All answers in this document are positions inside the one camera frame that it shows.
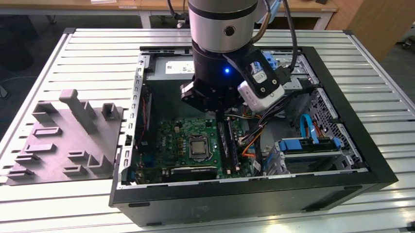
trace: cpu socket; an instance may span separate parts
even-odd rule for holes
[[[209,138],[206,136],[192,136],[190,142],[190,158],[205,160],[209,158]]]

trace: green circuit board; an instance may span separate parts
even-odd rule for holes
[[[235,137],[243,136],[242,123],[233,122]],[[190,143],[194,138],[207,140],[209,157],[198,160],[191,158]],[[180,166],[215,166],[218,167],[218,179],[249,177],[250,162],[241,161],[241,172],[226,174],[222,169],[222,157],[219,150],[219,137],[217,135],[215,119],[179,119],[159,122],[156,154],[152,167],[146,167],[143,173],[150,183],[162,183],[162,168]]]

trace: slotted metal table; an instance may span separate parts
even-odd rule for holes
[[[24,146],[39,101],[56,108],[62,89],[78,89],[92,107],[114,102],[130,115],[140,46],[190,46],[190,31],[76,29],[60,38],[46,68],[0,143],[0,183]],[[156,232],[405,232],[415,221],[415,106],[353,35],[298,31],[314,46],[345,92],[399,182],[329,211],[170,225]],[[269,30],[259,46],[290,46],[289,31]],[[111,180],[0,186],[0,233],[135,232],[127,216],[108,207]]]

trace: table leg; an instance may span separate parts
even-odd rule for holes
[[[314,30],[326,30],[326,27],[329,25],[331,17],[333,17],[333,12],[322,13],[322,16],[318,20],[315,27],[314,27]]]
[[[47,20],[50,21],[50,24],[56,23],[56,16],[47,16]]]
[[[150,11],[140,11],[140,18],[142,18],[142,26],[143,28],[151,28],[151,22],[150,22]]]

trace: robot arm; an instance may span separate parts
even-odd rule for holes
[[[270,3],[263,4],[269,11],[253,37],[258,0],[188,0],[195,76],[182,88],[182,99],[200,111],[223,113],[246,102],[258,112],[285,95],[291,70],[274,70],[254,46],[271,18]],[[262,70],[253,74],[254,63]]]

